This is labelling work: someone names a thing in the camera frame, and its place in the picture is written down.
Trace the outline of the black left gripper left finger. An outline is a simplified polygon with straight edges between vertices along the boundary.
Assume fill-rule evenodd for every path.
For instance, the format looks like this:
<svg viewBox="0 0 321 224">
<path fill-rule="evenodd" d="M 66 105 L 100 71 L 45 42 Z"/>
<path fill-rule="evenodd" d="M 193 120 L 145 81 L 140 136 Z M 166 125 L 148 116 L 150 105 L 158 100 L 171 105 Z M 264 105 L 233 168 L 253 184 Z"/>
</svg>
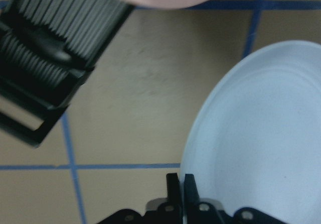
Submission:
<svg viewBox="0 0 321 224">
<path fill-rule="evenodd" d="M 181 205 L 180 182 L 177 173 L 168 173 L 167 181 L 167 201 L 175 205 Z"/>
</svg>

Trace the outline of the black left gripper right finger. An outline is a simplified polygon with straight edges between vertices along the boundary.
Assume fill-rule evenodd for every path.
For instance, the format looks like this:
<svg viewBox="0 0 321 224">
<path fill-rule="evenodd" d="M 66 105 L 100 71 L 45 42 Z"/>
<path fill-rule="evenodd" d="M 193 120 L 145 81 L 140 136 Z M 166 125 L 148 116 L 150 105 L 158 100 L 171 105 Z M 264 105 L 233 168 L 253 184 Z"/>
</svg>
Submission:
<svg viewBox="0 0 321 224">
<path fill-rule="evenodd" d="M 185 174 L 184 202 L 185 204 L 197 204 L 200 201 L 196 181 L 193 174 Z"/>
</svg>

